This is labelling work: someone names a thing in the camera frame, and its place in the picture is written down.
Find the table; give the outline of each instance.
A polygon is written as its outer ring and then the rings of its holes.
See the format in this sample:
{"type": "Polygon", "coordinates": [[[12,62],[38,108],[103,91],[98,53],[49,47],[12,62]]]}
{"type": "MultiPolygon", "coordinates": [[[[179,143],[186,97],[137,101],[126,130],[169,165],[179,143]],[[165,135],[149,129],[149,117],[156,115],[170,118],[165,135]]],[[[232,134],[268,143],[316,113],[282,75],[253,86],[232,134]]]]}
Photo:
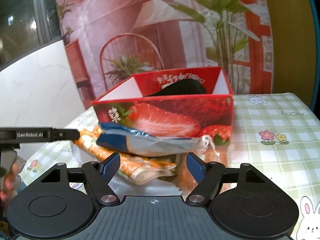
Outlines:
{"type": "MultiPolygon", "coordinates": [[[[307,196],[316,208],[320,201],[320,121],[291,93],[238,95],[234,99],[229,166],[251,163],[298,206],[302,197],[307,196]]],[[[97,123],[91,107],[67,127],[93,129],[97,123]]],[[[66,163],[69,168],[78,167],[70,142],[43,146],[27,161],[21,177],[29,185],[59,162],[66,163]]],[[[292,234],[294,239],[302,218],[300,214],[292,234]]]]}

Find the window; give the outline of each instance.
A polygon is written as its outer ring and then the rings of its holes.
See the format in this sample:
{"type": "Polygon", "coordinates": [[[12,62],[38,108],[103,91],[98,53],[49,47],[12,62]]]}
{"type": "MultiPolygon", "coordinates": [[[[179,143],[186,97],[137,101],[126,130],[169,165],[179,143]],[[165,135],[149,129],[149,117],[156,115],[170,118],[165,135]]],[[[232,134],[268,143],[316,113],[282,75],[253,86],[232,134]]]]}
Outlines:
{"type": "Polygon", "coordinates": [[[60,36],[55,0],[0,0],[0,70],[60,36]]]}

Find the yellow wall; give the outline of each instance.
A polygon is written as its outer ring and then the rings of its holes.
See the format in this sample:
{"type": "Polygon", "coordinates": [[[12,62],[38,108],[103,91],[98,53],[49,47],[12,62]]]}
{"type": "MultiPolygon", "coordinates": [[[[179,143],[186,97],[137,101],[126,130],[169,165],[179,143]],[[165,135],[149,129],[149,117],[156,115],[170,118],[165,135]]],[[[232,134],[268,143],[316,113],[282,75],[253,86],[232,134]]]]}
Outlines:
{"type": "Polygon", "coordinates": [[[316,66],[309,0],[268,0],[268,7],[274,41],[273,93],[294,93],[309,106],[316,66]]]}

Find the silver screw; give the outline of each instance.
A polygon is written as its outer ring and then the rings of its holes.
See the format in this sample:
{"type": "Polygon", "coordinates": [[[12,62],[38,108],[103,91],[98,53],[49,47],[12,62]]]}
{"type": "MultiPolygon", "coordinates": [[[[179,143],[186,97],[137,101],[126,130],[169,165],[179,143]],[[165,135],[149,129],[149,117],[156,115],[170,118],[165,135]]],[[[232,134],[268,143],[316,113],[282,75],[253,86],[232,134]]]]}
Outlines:
{"type": "Polygon", "coordinates": [[[201,195],[192,195],[189,197],[189,200],[193,203],[200,203],[204,201],[204,197],[201,195]]]}
{"type": "Polygon", "coordinates": [[[113,195],[104,195],[101,197],[101,201],[105,203],[112,203],[116,200],[117,200],[116,196],[113,196],[113,195]]]}

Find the circular black disc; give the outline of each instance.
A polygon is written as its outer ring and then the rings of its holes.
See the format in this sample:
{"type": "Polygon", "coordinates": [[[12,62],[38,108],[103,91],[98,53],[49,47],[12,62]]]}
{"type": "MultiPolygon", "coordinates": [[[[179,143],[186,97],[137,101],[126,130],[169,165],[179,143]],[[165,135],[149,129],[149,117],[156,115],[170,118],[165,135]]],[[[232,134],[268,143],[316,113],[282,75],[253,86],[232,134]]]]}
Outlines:
{"type": "Polygon", "coordinates": [[[245,238],[269,239],[291,233],[299,215],[281,192],[225,191],[212,202],[211,214],[227,231],[245,238]]]}
{"type": "Polygon", "coordinates": [[[9,224],[16,234],[56,239],[78,231],[93,217],[93,203],[81,191],[27,189],[12,200],[7,210],[9,224]]]}

